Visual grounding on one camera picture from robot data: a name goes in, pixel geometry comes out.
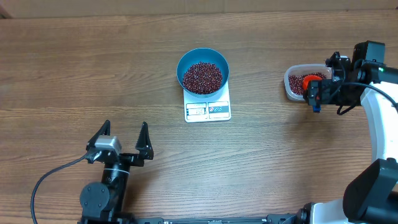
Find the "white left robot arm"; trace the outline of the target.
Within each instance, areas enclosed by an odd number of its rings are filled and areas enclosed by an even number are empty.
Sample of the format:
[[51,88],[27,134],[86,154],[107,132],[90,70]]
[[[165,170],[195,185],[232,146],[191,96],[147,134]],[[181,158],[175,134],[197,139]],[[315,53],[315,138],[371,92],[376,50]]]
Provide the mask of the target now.
[[154,158],[146,122],[141,125],[136,142],[137,153],[123,153],[117,136],[110,133],[111,122],[88,141],[84,158],[89,164],[104,164],[102,179],[86,185],[80,194],[82,215],[80,223],[137,223],[132,213],[123,212],[124,196],[131,167],[142,167]]

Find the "red plastic measuring scoop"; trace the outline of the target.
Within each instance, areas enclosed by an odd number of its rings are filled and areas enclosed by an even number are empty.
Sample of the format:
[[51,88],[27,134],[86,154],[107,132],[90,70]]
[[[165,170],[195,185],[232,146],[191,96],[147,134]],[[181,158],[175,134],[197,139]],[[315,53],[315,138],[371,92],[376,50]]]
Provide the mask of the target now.
[[302,88],[303,90],[307,90],[308,89],[308,85],[311,81],[319,81],[322,80],[322,77],[319,77],[317,75],[307,75],[304,77],[303,79],[303,83],[302,83]]

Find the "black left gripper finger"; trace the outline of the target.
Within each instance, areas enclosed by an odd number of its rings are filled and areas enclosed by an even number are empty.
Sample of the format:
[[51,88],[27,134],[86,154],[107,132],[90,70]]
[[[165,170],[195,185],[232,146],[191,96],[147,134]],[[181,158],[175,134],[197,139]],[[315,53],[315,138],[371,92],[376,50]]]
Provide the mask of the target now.
[[95,146],[95,142],[101,135],[110,135],[110,129],[111,129],[111,122],[110,120],[106,120],[103,125],[100,127],[100,129],[93,135],[93,137],[87,142],[86,144],[86,150],[89,151],[92,147]]
[[139,158],[143,160],[153,160],[154,150],[149,137],[149,127],[144,121],[141,126],[136,149],[139,151]]

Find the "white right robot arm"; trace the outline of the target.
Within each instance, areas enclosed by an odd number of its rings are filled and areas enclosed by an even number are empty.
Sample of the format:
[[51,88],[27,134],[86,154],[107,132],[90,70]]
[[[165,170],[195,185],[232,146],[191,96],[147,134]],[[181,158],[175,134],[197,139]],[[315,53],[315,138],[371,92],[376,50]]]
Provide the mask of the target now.
[[384,63],[385,45],[365,41],[353,57],[335,52],[325,64],[330,79],[308,82],[303,98],[318,113],[338,106],[343,115],[362,106],[368,119],[372,163],[346,188],[343,198],[313,203],[298,223],[397,223],[397,69]]

